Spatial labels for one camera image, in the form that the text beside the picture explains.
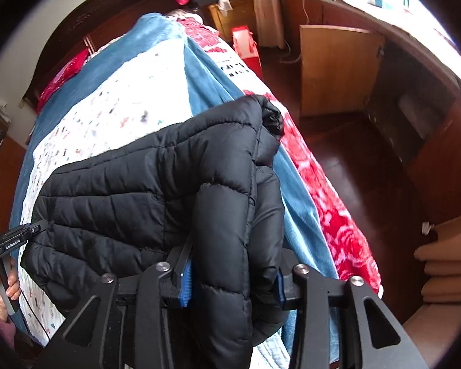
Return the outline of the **person's left hand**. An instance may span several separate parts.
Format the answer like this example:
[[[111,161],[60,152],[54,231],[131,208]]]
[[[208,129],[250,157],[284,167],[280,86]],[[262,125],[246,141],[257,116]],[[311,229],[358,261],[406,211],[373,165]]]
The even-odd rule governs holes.
[[[2,284],[0,276],[0,320],[2,322],[7,322],[9,316],[6,308],[6,300],[9,298],[12,301],[17,301],[21,294],[15,260],[12,257],[9,260],[9,269],[7,288]]]

